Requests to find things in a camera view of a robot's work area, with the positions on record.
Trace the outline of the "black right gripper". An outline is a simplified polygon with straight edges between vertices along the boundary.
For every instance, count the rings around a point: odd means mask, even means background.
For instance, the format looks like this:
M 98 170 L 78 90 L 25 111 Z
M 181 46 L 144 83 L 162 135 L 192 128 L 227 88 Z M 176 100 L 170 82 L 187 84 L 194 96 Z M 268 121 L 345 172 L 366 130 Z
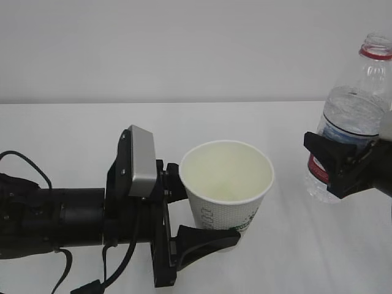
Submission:
M 342 199 L 372 188 L 391 196 L 391 141 L 379 138 L 340 175 L 341 168 L 355 156 L 354 144 L 306 132 L 303 145 L 309 151 L 305 183 L 312 197 Z

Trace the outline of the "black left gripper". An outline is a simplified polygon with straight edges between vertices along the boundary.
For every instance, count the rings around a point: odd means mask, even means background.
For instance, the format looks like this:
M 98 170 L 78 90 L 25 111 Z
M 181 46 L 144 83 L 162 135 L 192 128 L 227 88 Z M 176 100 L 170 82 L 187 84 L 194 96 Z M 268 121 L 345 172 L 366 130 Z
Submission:
M 229 230 L 206 230 L 180 225 L 177 235 L 171 237 L 168 204 L 188 199 L 179 176 L 179 165 L 157 163 L 155 186 L 146 199 L 139 197 L 119 198 L 116 195 L 116 163 L 107 173 L 105 196 L 105 225 L 103 288 L 120 277 L 134 253 L 137 243 L 149 243 L 153 263 L 154 286 L 174 285 L 177 271 L 209 254 L 237 245 L 240 232 Z M 114 271 L 107 277 L 107 250 L 117 244 L 129 243 L 126 254 Z

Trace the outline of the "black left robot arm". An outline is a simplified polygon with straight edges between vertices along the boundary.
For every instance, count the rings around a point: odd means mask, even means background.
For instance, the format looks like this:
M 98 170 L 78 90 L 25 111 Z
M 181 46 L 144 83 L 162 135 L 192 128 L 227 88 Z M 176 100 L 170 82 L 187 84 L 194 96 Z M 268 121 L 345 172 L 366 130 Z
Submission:
M 63 252 L 70 247 L 119 244 L 129 248 L 118 269 L 92 281 L 77 293 L 103 293 L 123 273 L 137 243 L 149 243 L 155 287 L 171 287 L 177 273 L 213 252 L 236 245 L 240 233 L 180 225 L 172 236 L 168 205 L 186 199 L 176 164 L 156 162 L 157 181 L 150 197 L 120 199 L 115 195 L 115 169 L 106 188 L 42 189 L 27 179 L 1 175 L 1 258 Z

